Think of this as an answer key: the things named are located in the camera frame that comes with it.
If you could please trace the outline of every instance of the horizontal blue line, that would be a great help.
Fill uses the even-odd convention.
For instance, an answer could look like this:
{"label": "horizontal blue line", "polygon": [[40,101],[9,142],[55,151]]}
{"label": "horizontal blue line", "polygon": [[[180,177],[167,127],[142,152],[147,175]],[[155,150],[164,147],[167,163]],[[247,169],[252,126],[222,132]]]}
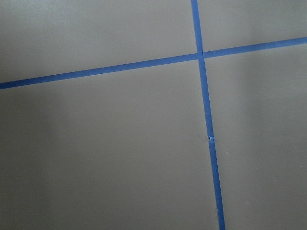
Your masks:
{"label": "horizontal blue line", "polygon": [[279,47],[284,47],[284,46],[295,46],[295,45],[301,45],[301,44],[306,44],[306,43],[307,43],[307,37],[301,37],[301,38],[294,38],[294,39],[282,40],[282,41],[277,41],[277,42],[267,42],[267,43],[261,43],[261,44],[256,44],[256,45],[239,46],[239,47],[233,47],[233,48],[206,51],[203,53],[203,55],[204,55],[204,58],[213,58],[213,57],[225,56],[225,55],[230,55],[230,54],[246,53],[246,52],[252,52],[252,51],[263,50],[263,49],[279,48]]}
{"label": "horizontal blue line", "polygon": [[102,67],[102,68],[97,68],[97,69],[87,69],[87,70],[81,70],[81,71],[70,72],[70,73],[61,73],[61,74],[55,74],[55,75],[50,75],[50,76],[44,76],[44,77],[15,80],[15,81],[10,81],[10,82],[0,83],[0,89],[39,84],[39,83],[50,82],[50,81],[59,81],[59,80],[65,80],[65,79],[71,79],[71,78],[80,78],[80,77],[92,76],[92,75],[103,74],[103,73],[124,71],[124,70],[129,70],[129,69],[139,69],[139,68],[150,67],[150,66],[166,65],[166,64],[178,63],[178,62],[183,62],[183,61],[197,60],[197,58],[198,58],[198,54],[187,54],[187,55],[181,55],[181,56],[175,56],[175,57],[166,57],[166,58],[155,59],[155,60],[122,64],[122,65],[117,65],[117,66]]}

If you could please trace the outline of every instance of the blue tape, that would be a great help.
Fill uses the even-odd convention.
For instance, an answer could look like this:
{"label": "blue tape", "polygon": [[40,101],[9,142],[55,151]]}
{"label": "blue tape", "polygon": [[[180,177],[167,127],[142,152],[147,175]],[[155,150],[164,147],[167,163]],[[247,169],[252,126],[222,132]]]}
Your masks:
{"label": "blue tape", "polygon": [[261,43],[261,44],[256,44],[256,45],[239,46],[239,47],[233,47],[233,48],[227,48],[227,49],[206,51],[203,53],[203,55],[204,55],[204,58],[213,58],[213,57],[225,56],[225,55],[230,55],[230,54],[246,53],[246,52],[252,52],[252,51],[257,51],[257,50],[273,49],[273,48],[279,48],[279,47],[285,47],[285,46],[295,46],[295,45],[301,45],[301,44],[306,44],[306,43],[307,43],[307,37],[301,37],[301,38],[294,38],[294,39],[282,40],[282,41],[276,41],[276,42]]}
{"label": "blue tape", "polygon": [[215,201],[216,201],[216,207],[217,207],[217,216],[219,220],[220,230],[225,230],[220,177],[219,177],[219,170],[218,170],[218,165],[217,165],[217,157],[216,157],[216,149],[215,149],[215,141],[214,141],[214,133],[213,133],[213,123],[212,123],[210,100],[209,100],[209,89],[208,89],[208,82],[207,82],[206,65],[204,61],[203,48],[202,48],[201,23],[200,23],[197,0],[191,0],[191,5],[192,5],[192,13],[193,13],[194,32],[195,32],[195,38],[196,38],[196,47],[197,47],[197,53],[198,53],[198,64],[199,64],[200,75],[201,75],[202,98],[203,98],[203,104],[204,104],[204,109],[205,109],[205,119],[206,119],[207,133],[208,133],[208,139],[209,139],[209,151],[210,151],[211,168],[212,168],[212,174],[213,174],[213,185],[214,185]]}
{"label": "blue tape", "polygon": [[166,65],[166,64],[183,62],[183,61],[197,60],[197,58],[198,58],[197,54],[187,54],[187,55],[166,57],[166,58],[149,60],[149,61],[134,62],[134,63],[129,63],[129,64],[117,65],[117,66],[81,70],[81,71],[70,72],[70,73],[61,73],[61,74],[55,74],[55,75],[50,75],[50,76],[38,77],[38,78],[15,80],[15,81],[10,81],[10,82],[0,83],[0,89],[39,84],[39,83],[50,82],[50,81],[59,81],[59,80],[65,80],[65,79],[71,79],[71,78],[80,78],[80,77],[92,76],[92,75],[103,74],[103,73],[124,71],[124,70],[129,70],[129,69],[139,69],[139,68],[150,67],[150,66]]}

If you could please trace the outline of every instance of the blue line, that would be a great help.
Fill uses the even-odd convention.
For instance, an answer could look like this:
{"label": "blue line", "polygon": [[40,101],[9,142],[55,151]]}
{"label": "blue line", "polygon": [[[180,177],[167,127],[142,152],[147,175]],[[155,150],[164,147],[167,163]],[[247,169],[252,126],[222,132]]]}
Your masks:
{"label": "blue line", "polygon": [[279,48],[279,47],[285,47],[285,46],[295,46],[295,45],[301,45],[301,44],[306,44],[306,43],[307,43],[307,37],[301,37],[301,38],[294,38],[294,39],[288,39],[288,40],[282,40],[282,41],[276,41],[276,42],[261,43],[261,44],[256,44],[256,45],[239,46],[239,47],[233,47],[233,48],[227,48],[227,49],[206,51],[203,54],[204,54],[204,58],[213,58],[213,57],[225,56],[225,55],[230,55],[230,54],[246,53],[246,52],[252,52],[252,51],[257,51],[257,50],[273,49],[273,48]]}
{"label": "blue line", "polygon": [[0,89],[39,84],[39,83],[50,82],[50,81],[59,81],[59,80],[65,80],[65,79],[71,79],[71,78],[80,78],[80,77],[92,76],[92,75],[103,74],[103,73],[118,72],[118,71],[129,70],[129,69],[139,69],[139,68],[150,67],[150,66],[166,65],[166,64],[183,62],[183,61],[191,61],[191,60],[197,60],[197,54],[187,54],[187,55],[166,57],[166,58],[149,60],[149,61],[134,62],[134,63],[129,63],[129,64],[117,65],[117,66],[81,70],[81,71],[70,72],[70,73],[61,73],[61,74],[55,74],[55,75],[50,75],[50,76],[38,77],[38,78],[15,80],[15,81],[10,81],[10,82],[0,83]]}
{"label": "blue line", "polygon": [[225,230],[222,193],[221,193],[221,186],[220,186],[219,170],[218,170],[218,165],[217,165],[206,65],[204,61],[203,48],[202,48],[201,23],[200,23],[197,0],[191,0],[191,5],[192,5],[194,31],[195,31],[195,38],[196,38],[196,47],[197,47],[197,53],[198,53],[198,64],[199,64],[200,75],[201,75],[202,98],[203,98],[203,104],[204,104],[204,109],[205,109],[207,133],[208,133],[208,138],[209,138],[209,151],[210,151],[211,168],[212,168],[212,174],[213,174],[213,185],[214,185],[215,201],[216,201],[216,207],[217,207],[217,216],[219,220],[220,230]]}

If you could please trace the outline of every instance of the gray surface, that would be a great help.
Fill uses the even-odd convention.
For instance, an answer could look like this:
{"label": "gray surface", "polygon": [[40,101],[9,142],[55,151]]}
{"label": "gray surface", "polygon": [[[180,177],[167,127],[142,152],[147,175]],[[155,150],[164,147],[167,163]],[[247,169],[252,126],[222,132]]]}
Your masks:
{"label": "gray surface", "polygon": [[227,230],[307,226],[307,45],[206,60]]}
{"label": "gray surface", "polygon": [[306,0],[199,0],[204,50],[307,36]]}
{"label": "gray surface", "polygon": [[2,0],[0,28],[0,82],[196,52],[188,0]]}
{"label": "gray surface", "polygon": [[197,61],[1,90],[0,105],[0,229],[218,229]]}

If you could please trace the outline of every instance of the vertical blue line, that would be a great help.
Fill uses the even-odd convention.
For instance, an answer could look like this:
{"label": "vertical blue line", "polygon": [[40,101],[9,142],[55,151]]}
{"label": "vertical blue line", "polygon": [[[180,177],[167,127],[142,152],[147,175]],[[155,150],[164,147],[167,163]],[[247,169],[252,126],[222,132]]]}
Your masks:
{"label": "vertical blue line", "polygon": [[192,5],[192,13],[193,13],[196,47],[197,47],[197,54],[198,54],[198,65],[200,68],[200,75],[201,75],[201,91],[202,91],[203,105],[205,109],[207,134],[208,134],[208,139],[209,139],[209,151],[210,151],[211,168],[212,168],[212,174],[213,174],[213,185],[214,185],[215,201],[216,201],[216,207],[217,207],[217,216],[219,220],[220,230],[225,230],[221,185],[220,185],[219,170],[218,170],[218,165],[217,165],[215,140],[214,140],[214,133],[213,133],[213,123],[212,123],[210,100],[209,100],[209,89],[208,89],[208,82],[207,82],[205,59],[203,56],[201,23],[200,23],[197,0],[191,0],[191,5]]}

